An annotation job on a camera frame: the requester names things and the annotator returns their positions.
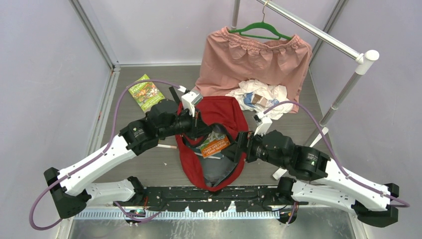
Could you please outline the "red backpack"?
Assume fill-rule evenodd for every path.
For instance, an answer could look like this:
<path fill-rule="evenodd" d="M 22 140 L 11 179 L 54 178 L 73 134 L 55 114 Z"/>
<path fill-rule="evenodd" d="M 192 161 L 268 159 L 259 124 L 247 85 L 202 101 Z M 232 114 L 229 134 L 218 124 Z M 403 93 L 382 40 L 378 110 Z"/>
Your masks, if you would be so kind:
<path fill-rule="evenodd" d="M 195 106 L 211 133 L 192 138 L 176 135 L 182 169 L 196 187 L 216 192 L 234 182 L 244 167 L 245 155 L 238 161 L 226 156 L 228 149 L 248 124 L 236 98 L 230 96 L 205 96 Z"/>

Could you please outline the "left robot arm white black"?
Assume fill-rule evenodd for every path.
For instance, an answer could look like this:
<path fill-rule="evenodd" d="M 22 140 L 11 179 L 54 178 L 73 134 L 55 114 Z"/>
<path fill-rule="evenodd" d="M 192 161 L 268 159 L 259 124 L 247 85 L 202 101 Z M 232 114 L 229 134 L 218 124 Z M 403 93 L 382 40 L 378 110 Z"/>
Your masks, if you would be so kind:
<path fill-rule="evenodd" d="M 111 183 L 94 181 L 119 164 L 158 145 L 159 140 L 185 134 L 196 139 L 207 137 L 211 126 L 206 124 L 199 110 L 177 112 L 172 100 L 161 100 L 142 119 L 130 122 L 112 141 L 80 162 L 58 170 L 44 172 L 51 196 L 61 219 L 73 217 L 88 205 L 102 205 L 115 201 L 122 205 L 138 206 L 145 199 L 144 187 L 133 176 Z"/>

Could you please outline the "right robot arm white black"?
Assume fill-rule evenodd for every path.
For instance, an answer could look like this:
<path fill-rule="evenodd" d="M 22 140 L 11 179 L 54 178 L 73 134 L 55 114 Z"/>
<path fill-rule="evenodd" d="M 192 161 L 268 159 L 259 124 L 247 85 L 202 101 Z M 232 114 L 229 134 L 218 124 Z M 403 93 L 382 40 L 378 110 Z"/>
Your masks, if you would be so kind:
<path fill-rule="evenodd" d="M 327 154 L 293 143 L 288 136 L 274 130 L 263 136 L 241 132 L 222 154 L 235 163 L 258 159 L 287 170 L 275 195 L 284 205 L 301 202 L 326 205 L 356 215 L 358 220 L 384 228 L 398 221 L 399 211 L 391 204 L 399 196 L 394 183 L 377 184 L 341 169 Z"/>

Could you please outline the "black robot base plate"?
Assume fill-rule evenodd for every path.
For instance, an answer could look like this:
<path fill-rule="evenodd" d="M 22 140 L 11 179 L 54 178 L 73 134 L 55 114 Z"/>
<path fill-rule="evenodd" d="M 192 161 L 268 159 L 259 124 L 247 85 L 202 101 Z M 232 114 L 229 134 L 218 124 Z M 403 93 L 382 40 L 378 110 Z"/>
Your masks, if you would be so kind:
<path fill-rule="evenodd" d="M 228 186 L 211 192 L 197 187 L 147 187 L 121 206 L 143 207 L 152 211 L 225 212 L 234 204 L 236 212 L 267 212 L 272 207 L 292 205 L 276 186 Z"/>

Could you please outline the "orange treehouse book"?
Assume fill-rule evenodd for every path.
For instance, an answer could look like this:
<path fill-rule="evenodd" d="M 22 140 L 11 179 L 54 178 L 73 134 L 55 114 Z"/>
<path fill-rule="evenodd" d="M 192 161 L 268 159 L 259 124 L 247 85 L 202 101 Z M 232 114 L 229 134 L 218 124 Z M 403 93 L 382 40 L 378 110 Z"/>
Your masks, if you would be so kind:
<path fill-rule="evenodd" d="M 220 153 L 230 145 L 228 137 L 223 133 L 212 132 L 198 147 L 203 158 L 208 158 Z"/>

